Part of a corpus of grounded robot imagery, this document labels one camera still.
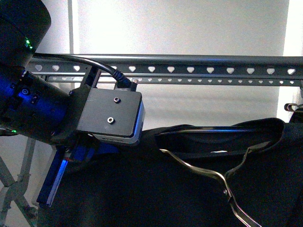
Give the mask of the black blue-lit gripper body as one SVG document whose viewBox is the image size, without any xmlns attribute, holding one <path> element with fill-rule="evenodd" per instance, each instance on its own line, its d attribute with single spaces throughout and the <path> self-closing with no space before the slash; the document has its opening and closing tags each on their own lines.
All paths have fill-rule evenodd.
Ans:
<svg viewBox="0 0 303 227">
<path fill-rule="evenodd" d="M 101 70 L 92 67 L 84 76 L 79 88 L 70 91 L 70 104 L 59 125 L 59 132 L 53 136 L 55 151 L 49 160 L 50 166 L 36 202 L 40 207 L 50 207 L 69 163 L 87 163 L 96 155 L 117 153 L 118 149 L 102 143 L 87 133 L 77 132 L 82 111 L 89 92 L 97 86 Z"/>
</svg>

